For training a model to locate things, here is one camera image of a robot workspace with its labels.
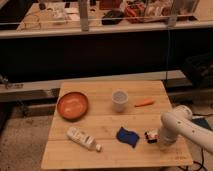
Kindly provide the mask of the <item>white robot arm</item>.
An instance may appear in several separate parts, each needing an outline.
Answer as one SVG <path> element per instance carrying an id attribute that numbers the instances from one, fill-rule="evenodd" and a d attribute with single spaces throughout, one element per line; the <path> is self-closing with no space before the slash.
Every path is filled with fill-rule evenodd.
<path id="1" fill-rule="evenodd" d="M 162 150 L 173 145 L 179 135 L 191 140 L 213 154 L 213 131 L 192 122 L 193 113 L 185 105 L 179 105 L 161 115 L 158 143 Z"/>

